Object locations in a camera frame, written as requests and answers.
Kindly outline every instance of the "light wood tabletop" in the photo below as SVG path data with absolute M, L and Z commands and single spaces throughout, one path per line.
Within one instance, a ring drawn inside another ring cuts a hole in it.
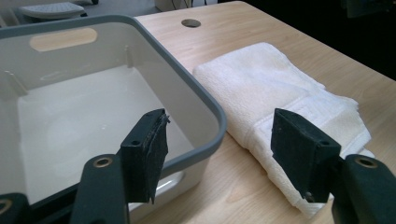
M 334 94 L 359 103 L 366 145 L 396 174 L 396 82 L 243 2 L 137 17 L 190 72 L 224 53 L 267 42 Z M 181 24 L 201 22 L 198 28 Z M 226 134 L 200 184 L 140 223 L 333 223 L 332 203 L 307 219 L 260 164 Z

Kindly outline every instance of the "gray plastic bin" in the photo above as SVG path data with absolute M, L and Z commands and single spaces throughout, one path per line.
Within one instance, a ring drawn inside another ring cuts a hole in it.
M 129 17 L 2 28 L 0 59 L 0 194 L 36 203 L 76 184 L 87 160 L 116 153 L 163 107 L 164 178 L 155 205 L 130 204 L 137 220 L 200 181 L 226 130 L 215 100 Z

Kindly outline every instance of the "white towel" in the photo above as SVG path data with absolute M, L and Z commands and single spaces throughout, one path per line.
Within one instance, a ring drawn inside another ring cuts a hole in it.
M 307 203 L 273 159 L 271 129 L 275 108 L 298 113 L 342 146 L 341 156 L 363 153 L 371 136 L 358 103 L 325 91 L 274 46 L 259 43 L 227 53 L 193 69 L 192 75 L 223 107 L 229 134 L 267 171 L 289 202 L 307 217 L 321 203 Z

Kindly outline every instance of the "black mount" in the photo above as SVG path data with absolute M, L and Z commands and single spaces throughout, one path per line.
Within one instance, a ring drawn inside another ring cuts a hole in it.
M 275 111 L 271 149 L 309 203 L 334 196 L 335 223 L 396 223 L 396 178 L 381 161 L 356 154 L 343 160 L 330 136 L 283 109 Z

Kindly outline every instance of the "folded towel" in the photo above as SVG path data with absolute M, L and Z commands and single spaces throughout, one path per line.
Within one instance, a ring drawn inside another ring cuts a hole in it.
M 227 53 L 195 67 L 192 75 L 223 107 L 229 134 L 247 148 L 289 202 L 307 217 L 321 203 L 307 203 L 273 159 L 271 129 L 275 108 L 311 121 L 342 146 L 341 157 L 362 153 L 371 136 L 358 113 L 358 103 L 331 94 L 295 67 L 274 46 L 259 43 Z

